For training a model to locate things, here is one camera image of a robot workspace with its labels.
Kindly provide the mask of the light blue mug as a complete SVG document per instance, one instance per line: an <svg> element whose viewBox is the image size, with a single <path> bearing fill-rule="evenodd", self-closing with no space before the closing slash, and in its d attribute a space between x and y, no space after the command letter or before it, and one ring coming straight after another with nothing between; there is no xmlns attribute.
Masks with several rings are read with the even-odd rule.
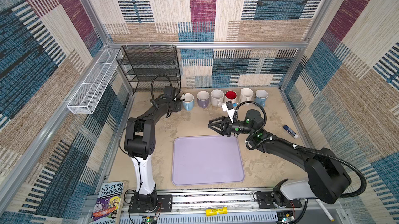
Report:
<svg viewBox="0 0 399 224"><path fill-rule="evenodd" d="M194 108L194 95L191 93L185 93L183 97L183 108L187 111L191 111Z"/></svg>

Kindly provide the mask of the cream mug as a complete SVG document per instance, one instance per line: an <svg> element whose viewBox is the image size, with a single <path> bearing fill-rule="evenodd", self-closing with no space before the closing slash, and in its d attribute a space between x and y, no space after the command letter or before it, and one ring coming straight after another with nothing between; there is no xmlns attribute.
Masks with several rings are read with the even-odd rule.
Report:
<svg viewBox="0 0 399 224"><path fill-rule="evenodd" d="M211 105L214 107L221 107L224 101L224 92L219 89L211 91Z"/></svg>

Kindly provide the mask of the white round mug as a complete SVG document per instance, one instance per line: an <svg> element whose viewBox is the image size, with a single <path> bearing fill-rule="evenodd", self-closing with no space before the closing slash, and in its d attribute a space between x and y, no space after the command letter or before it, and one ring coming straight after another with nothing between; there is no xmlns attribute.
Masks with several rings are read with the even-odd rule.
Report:
<svg viewBox="0 0 399 224"><path fill-rule="evenodd" d="M236 103L238 98L238 94L235 91L227 91L224 94L224 102L231 101L232 103Z"/></svg>

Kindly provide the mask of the purple mug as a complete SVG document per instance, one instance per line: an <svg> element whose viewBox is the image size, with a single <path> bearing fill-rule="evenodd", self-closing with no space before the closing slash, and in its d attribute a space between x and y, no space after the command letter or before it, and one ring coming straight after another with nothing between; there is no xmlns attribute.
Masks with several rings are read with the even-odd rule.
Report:
<svg viewBox="0 0 399 224"><path fill-rule="evenodd" d="M206 109L210 102L210 94L207 91L200 91L196 95L197 104L202 109Z"/></svg>

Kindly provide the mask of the white tall mug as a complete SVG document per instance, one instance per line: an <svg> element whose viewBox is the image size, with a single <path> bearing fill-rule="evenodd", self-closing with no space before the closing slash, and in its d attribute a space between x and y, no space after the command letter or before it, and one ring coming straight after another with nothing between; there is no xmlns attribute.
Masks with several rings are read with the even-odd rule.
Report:
<svg viewBox="0 0 399 224"><path fill-rule="evenodd" d="M245 101L252 101L254 97L254 91L250 88L242 88L240 91L240 103L243 103Z"/></svg>

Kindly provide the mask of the teal blue square mug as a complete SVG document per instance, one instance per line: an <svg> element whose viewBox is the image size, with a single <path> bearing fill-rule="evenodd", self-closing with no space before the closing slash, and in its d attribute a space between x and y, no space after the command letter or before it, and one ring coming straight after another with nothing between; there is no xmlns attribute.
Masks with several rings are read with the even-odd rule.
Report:
<svg viewBox="0 0 399 224"><path fill-rule="evenodd" d="M267 91L259 89L255 93L255 102L260 106L265 107L268 97L269 93Z"/></svg>

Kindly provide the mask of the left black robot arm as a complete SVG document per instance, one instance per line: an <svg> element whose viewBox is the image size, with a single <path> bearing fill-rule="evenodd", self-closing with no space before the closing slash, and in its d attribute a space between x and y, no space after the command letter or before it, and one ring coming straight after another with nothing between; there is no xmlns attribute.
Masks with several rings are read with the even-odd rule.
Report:
<svg viewBox="0 0 399 224"><path fill-rule="evenodd" d="M165 86L163 94L154 97L154 83L161 77L166 78L169 84ZM180 89L172 85L168 75L156 75L151 81L150 92L152 106L144 114L127 120L123 148L134 164L137 181L131 206L145 212L159 206L152 173L152 154L156 146L155 125L162 117L169 118L174 112L182 110Z"/></svg>

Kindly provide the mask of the lavender plastic tray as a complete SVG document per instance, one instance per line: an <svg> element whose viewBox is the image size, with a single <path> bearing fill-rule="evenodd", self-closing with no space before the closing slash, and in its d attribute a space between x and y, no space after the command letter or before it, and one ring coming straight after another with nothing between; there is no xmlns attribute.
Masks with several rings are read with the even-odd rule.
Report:
<svg viewBox="0 0 399 224"><path fill-rule="evenodd" d="M242 182L239 141L227 136L179 137L174 142L172 183L176 186Z"/></svg>

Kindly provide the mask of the blue white glue stick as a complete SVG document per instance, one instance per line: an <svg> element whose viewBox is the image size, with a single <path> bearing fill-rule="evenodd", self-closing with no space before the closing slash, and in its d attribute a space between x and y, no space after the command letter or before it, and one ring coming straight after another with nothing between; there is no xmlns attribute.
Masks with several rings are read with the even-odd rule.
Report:
<svg viewBox="0 0 399 224"><path fill-rule="evenodd" d="M294 130L292 130L288 125L284 125L283 129L285 129L295 139L299 137L299 135Z"/></svg>

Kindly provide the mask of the yellow cylinder tube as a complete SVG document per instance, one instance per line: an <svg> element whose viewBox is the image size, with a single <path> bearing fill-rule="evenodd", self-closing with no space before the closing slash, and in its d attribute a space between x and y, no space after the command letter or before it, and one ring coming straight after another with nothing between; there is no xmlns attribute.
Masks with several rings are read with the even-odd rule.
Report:
<svg viewBox="0 0 399 224"><path fill-rule="evenodd" d="M216 215L223 215L227 214L228 209L226 207L222 208L212 208L212 209L207 209L205 211L206 216L216 216Z"/></svg>

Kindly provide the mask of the white yellow pen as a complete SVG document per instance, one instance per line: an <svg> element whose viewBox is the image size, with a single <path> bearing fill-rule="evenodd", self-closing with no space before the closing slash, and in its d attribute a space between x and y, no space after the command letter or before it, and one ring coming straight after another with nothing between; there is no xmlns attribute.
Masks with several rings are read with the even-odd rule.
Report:
<svg viewBox="0 0 399 224"><path fill-rule="evenodd" d="M316 202L318 203L318 205L320 206L320 208L322 209L322 211L325 213L325 215L327 216L327 218L331 221L334 222L335 219L333 218L332 214L328 211L328 209L326 208L326 206L323 204L323 202L320 199L316 199Z"/></svg>

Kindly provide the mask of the colourful book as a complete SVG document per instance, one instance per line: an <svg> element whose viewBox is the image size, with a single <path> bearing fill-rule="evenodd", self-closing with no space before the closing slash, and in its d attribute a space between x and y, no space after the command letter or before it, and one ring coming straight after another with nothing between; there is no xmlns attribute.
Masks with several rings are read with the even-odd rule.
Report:
<svg viewBox="0 0 399 224"><path fill-rule="evenodd" d="M90 218L90 224L118 224L124 204L124 193L129 186L126 180L104 182L100 187Z"/></svg>

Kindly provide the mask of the aluminium rail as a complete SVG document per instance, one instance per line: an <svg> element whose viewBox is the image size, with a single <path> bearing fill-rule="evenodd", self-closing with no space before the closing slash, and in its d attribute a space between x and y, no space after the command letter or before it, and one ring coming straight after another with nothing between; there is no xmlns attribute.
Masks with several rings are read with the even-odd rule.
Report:
<svg viewBox="0 0 399 224"><path fill-rule="evenodd" d="M294 207L260 209L252 197L256 191L272 191L272 188L158 190L158 195L173 196L171 214L198 214L205 213L207 209L222 207L226 207L229 213L302 210Z"/></svg>

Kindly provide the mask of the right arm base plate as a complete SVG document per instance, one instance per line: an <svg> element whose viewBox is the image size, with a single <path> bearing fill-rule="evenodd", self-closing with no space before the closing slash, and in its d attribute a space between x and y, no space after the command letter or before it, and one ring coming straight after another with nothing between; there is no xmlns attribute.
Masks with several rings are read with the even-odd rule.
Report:
<svg viewBox="0 0 399 224"><path fill-rule="evenodd" d="M288 200L282 194L273 191L256 191L252 197L258 203L260 209L302 208L300 200Z"/></svg>

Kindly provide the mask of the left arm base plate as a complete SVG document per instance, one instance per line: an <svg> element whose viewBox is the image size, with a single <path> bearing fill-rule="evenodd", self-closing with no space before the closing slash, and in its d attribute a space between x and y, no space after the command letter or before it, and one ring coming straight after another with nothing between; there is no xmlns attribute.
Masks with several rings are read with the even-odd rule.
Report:
<svg viewBox="0 0 399 224"><path fill-rule="evenodd" d="M158 196L133 196L129 204L128 212L130 214L136 213L169 213L172 210L173 196L171 194L164 194Z"/></svg>

